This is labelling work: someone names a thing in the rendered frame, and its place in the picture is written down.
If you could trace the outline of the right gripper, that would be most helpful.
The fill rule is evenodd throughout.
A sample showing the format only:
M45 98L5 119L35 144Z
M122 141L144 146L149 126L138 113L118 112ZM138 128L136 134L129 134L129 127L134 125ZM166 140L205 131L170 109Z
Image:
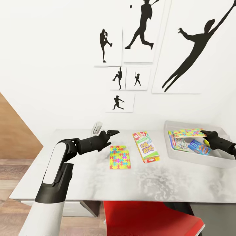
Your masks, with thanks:
M228 141L226 139L220 138L218 136L217 131L201 130L201 132L207 135L207 137L203 137L203 138L205 138L209 142L210 148L212 150L216 150L218 148L221 150L220 146L221 146L222 142Z

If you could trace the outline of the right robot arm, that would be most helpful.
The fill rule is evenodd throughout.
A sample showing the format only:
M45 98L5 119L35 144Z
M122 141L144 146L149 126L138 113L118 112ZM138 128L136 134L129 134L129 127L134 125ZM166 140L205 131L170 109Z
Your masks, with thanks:
M234 155L236 157L236 143L233 143L231 141L229 135L221 135L219 137L217 131L201 130L201 132L207 135L207 137L203 138L205 138L209 142L210 148L212 150L216 150L219 148L220 150L223 150L228 154Z

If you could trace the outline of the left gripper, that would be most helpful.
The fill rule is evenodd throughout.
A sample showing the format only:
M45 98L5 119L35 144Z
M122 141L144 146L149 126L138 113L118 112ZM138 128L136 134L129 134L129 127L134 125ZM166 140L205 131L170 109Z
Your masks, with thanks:
M118 130L108 130L107 132L101 131L98 136L88 138L91 144L90 152L94 150L100 152L103 148L109 146L111 144L111 142L108 142L110 137L118 133Z

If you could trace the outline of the board game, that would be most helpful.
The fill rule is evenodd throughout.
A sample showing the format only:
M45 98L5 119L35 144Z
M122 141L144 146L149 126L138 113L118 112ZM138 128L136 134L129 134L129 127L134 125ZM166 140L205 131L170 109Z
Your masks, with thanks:
M195 139L188 145L188 148L192 149L194 152L202 155L208 155L211 151L210 148L196 141Z
M168 131L168 135L172 149L189 152L185 138L175 138L175 134L172 131Z
M158 153L152 140L147 134L147 131L136 132L132 135L141 155L141 158L145 164L160 160L160 154Z

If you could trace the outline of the jigsaw puzzle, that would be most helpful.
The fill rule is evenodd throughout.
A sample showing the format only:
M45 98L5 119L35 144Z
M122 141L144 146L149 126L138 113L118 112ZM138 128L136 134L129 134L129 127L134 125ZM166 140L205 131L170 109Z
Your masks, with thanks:
M185 137L207 137L206 134L202 133L201 130L204 129L180 129L179 131L174 131L175 138L185 138Z
M110 147L110 170L131 169L129 151L124 151L124 148L126 148L126 146Z

